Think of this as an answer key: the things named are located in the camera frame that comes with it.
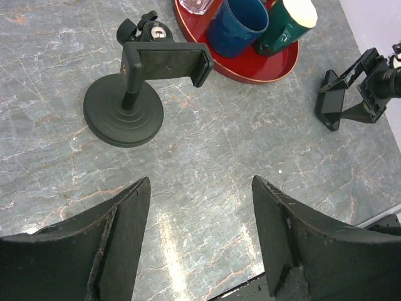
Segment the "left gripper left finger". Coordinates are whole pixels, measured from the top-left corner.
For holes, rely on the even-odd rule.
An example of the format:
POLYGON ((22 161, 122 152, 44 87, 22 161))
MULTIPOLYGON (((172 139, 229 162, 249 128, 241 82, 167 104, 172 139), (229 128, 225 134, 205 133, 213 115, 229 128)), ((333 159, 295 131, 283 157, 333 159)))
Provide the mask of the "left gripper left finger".
POLYGON ((150 207, 144 177, 35 233, 1 238, 2 300, 130 300, 150 207))

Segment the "black smartphone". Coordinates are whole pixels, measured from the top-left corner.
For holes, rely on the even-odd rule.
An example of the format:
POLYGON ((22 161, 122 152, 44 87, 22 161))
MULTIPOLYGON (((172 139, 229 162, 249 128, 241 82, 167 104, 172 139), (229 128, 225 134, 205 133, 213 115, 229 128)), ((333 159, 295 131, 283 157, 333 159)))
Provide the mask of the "black smartphone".
POLYGON ((316 118, 332 132, 339 129, 344 97, 345 89, 318 92, 316 118))

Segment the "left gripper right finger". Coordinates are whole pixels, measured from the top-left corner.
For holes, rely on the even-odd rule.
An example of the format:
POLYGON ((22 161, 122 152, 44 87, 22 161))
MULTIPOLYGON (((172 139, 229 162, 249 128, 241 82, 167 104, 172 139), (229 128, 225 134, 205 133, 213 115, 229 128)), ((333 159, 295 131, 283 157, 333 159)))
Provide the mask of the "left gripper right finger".
POLYGON ((253 205, 269 294, 290 300, 399 300, 400 223, 359 228, 260 176, 253 205))

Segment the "black phone stand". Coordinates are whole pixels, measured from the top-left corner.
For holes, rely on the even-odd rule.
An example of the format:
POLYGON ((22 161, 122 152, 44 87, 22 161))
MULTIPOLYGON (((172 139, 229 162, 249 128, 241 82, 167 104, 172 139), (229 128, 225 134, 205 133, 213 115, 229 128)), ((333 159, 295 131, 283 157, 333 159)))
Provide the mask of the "black phone stand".
POLYGON ((204 43, 178 43, 155 11, 117 29, 122 45, 120 72, 99 78, 85 93, 83 113, 89 129, 107 144, 138 147, 152 140, 164 120, 164 108, 149 80, 188 77, 201 87, 214 67, 204 43))

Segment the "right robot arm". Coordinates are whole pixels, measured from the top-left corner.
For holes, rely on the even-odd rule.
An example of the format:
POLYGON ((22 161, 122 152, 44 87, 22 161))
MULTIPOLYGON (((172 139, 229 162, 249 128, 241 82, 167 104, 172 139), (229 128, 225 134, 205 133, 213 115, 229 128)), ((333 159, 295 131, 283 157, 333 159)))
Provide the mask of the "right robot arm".
POLYGON ((392 46, 393 55, 385 58, 376 48, 361 55, 344 73, 338 76, 328 70, 318 91, 315 107, 317 119, 334 132, 340 120, 348 119, 364 124, 374 124, 387 109, 393 98, 400 98, 400 43, 392 46), (343 110, 345 90, 365 74, 357 88, 362 101, 343 110))

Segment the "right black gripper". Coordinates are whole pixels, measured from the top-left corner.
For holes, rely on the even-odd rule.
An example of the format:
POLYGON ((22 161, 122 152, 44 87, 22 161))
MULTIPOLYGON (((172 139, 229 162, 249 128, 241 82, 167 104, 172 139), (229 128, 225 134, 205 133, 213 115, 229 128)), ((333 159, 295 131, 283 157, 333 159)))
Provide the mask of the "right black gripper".
POLYGON ((320 93, 346 90, 365 72, 358 86, 362 102, 341 112, 341 119, 375 123, 393 98, 400 98, 400 60, 396 55, 387 59, 376 48, 370 48, 336 80, 324 84, 320 93))

